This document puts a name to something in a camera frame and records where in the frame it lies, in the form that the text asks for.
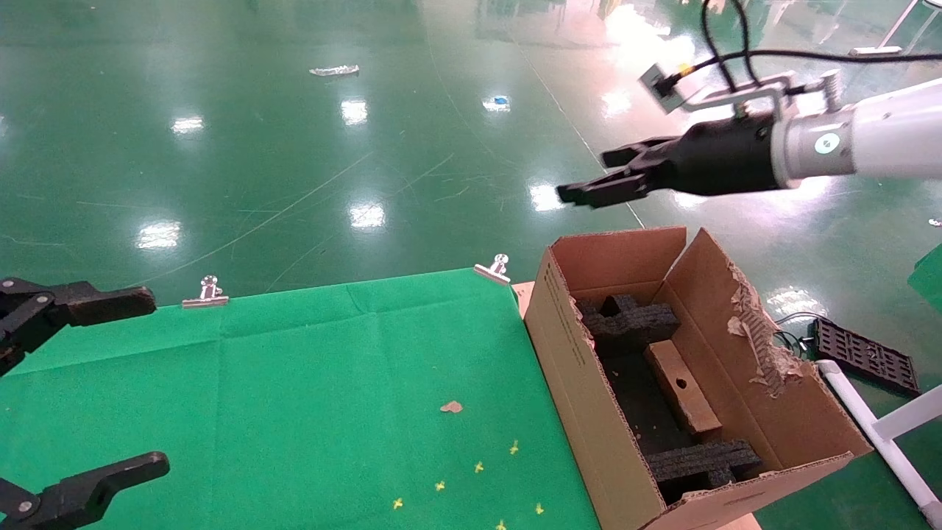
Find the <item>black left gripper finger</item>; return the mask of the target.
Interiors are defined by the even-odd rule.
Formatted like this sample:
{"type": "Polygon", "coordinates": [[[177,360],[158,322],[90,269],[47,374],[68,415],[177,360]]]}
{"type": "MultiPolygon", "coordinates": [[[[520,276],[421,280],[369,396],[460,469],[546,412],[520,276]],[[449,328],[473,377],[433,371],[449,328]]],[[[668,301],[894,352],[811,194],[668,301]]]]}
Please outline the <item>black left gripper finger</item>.
{"type": "Polygon", "coordinates": [[[2,529],[78,529],[97,523],[122,490],[169,473],[165,453],[145,453],[74,474],[33,493],[1,480],[2,529]]]}
{"type": "Polygon", "coordinates": [[[147,286],[98,291],[87,281],[45,286],[20,278],[1,285],[1,375],[5,376],[62,329],[154,313],[154,293],[147,286]]]}

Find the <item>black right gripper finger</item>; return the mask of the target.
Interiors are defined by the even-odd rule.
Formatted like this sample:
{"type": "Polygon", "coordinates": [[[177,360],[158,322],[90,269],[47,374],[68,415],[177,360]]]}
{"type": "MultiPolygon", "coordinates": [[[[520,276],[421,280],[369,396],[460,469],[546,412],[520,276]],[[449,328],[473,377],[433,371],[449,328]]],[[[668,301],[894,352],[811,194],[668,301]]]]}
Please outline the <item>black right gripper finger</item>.
{"type": "Polygon", "coordinates": [[[646,140],[632,142],[616,149],[610,149],[601,154],[602,166],[608,169],[626,167],[640,155],[652,151],[653,149],[669,144],[678,140],[678,135],[660,135],[659,137],[646,138],[646,140]]]}
{"type": "Polygon", "coordinates": [[[657,170],[619,170],[591,181],[557,185],[556,196],[562,204],[576,207],[612,207],[646,198],[658,173],[657,170]]]}

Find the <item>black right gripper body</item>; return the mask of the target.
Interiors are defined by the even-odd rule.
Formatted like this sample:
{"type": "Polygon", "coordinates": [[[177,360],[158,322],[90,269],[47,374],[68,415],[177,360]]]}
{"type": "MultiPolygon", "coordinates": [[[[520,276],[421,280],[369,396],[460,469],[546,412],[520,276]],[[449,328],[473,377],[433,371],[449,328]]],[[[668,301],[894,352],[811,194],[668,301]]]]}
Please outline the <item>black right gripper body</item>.
{"type": "Polygon", "coordinates": [[[648,190],[697,196],[780,190],[771,154],[774,124],[771,112],[694,124],[657,151],[648,190]]]}

